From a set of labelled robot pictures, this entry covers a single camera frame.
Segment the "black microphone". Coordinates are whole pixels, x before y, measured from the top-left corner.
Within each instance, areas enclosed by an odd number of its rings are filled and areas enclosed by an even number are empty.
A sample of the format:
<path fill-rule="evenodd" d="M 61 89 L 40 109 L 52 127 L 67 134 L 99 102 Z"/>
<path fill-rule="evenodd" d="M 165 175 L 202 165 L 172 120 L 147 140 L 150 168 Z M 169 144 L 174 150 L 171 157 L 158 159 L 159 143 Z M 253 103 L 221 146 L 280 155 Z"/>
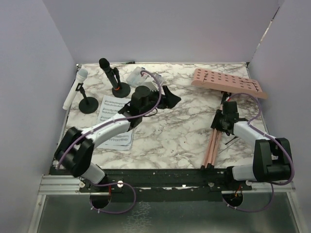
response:
<path fill-rule="evenodd" d="M 120 77 L 118 72 L 115 69 L 112 69 L 110 63 L 107 59 L 101 58 L 99 60 L 99 66 L 106 74 L 107 78 L 109 79 L 112 87 L 114 90 L 119 90 L 120 88 Z"/>

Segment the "pink music stand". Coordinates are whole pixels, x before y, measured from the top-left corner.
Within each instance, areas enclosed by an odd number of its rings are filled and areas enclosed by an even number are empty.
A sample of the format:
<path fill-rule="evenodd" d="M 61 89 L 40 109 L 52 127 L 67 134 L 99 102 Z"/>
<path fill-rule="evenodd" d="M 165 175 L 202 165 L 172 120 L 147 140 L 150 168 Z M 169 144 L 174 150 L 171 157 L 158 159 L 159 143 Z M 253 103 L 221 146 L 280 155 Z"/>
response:
<path fill-rule="evenodd" d="M 212 97 L 215 97 L 214 103 L 216 104 L 216 110 L 222 109 L 223 101 L 231 96 L 231 94 L 244 92 L 255 98 L 268 98 L 267 93 L 262 90 L 260 84 L 255 80 L 216 72 L 206 68 L 197 68 L 194 71 L 191 85 L 210 91 L 211 96 L 208 98 L 208 103 L 213 103 Z M 234 137 L 234 135 L 226 136 L 225 133 L 216 129 L 211 129 L 202 167 L 214 167 L 218 159 L 218 152 L 225 147 L 225 143 L 229 142 Z"/>

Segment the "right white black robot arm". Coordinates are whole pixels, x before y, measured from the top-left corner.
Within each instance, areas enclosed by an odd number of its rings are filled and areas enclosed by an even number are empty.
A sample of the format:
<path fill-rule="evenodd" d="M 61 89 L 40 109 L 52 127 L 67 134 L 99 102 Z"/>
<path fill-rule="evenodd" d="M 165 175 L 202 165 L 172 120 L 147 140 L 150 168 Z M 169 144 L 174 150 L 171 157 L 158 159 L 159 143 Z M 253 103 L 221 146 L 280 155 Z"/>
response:
<path fill-rule="evenodd" d="M 212 128 L 244 140 L 253 149 L 253 162 L 249 165 L 229 166 L 223 178 L 224 186 L 234 190 L 241 181 L 278 182 L 289 180 L 293 174 L 290 142 L 276 138 L 240 118 L 235 101 L 225 101 L 216 111 Z"/>

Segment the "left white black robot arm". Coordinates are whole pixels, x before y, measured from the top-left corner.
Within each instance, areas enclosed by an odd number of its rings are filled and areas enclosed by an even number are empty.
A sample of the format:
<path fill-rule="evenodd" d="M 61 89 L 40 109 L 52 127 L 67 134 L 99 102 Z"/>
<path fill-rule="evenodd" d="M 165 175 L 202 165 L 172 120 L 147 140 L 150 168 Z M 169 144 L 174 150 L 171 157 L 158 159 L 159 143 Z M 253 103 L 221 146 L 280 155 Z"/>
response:
<path fill-rule="evenodd" d="M 63 166 L 70 174 L 90 181 L 94 190 L 100 192 L 106 189 L 105 172 L 92 163 L 93 151 L 102 143 L 138 126 L 145 115 L 154 109 L 172 109 L 181 98 L 174 95 L 167 86 L 158 91 L 152 91 L 145 86 L 139 86 L 118 112 L 108 120 L 95 126 L 79 130 L 71 127 L 65 133 L 54 158 L 59 166 Z"/>

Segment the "black round mic stand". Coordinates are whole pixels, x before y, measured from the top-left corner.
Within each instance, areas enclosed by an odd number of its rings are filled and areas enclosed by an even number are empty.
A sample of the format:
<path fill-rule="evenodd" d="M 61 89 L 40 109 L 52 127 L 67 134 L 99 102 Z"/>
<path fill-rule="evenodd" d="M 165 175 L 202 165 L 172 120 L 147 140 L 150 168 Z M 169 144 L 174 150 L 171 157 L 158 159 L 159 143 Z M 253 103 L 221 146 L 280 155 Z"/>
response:
<path fill-rule="evenodd" d="M 78 84 L 76 90 L 79 91 L 83 96 L 83 99 L 79 103 L 79 110 L 84 114 L 94 113 L 99 106 L 97 99 L 94 97 L 86 96 L 82 83 Z"/>

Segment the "white microphone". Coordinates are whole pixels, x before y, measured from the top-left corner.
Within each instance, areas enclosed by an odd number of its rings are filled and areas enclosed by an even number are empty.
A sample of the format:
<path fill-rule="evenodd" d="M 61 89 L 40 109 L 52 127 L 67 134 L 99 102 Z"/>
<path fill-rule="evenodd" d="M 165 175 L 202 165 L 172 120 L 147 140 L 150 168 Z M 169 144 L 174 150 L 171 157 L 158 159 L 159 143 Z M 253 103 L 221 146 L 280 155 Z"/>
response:
<path fill-rule="evenodd" d="M 88 76 L 88 71 L 81 68 L 77 74 L 76 74 L 76 78 L 71 86 L 71 89 L 64 101 L 63 104 L 63 109 L 64 110 L 68 110 L 76 96 L 76 94 L 80 91 L 80 88 L 82 87 L 84 81 L 86 80 Z"/>

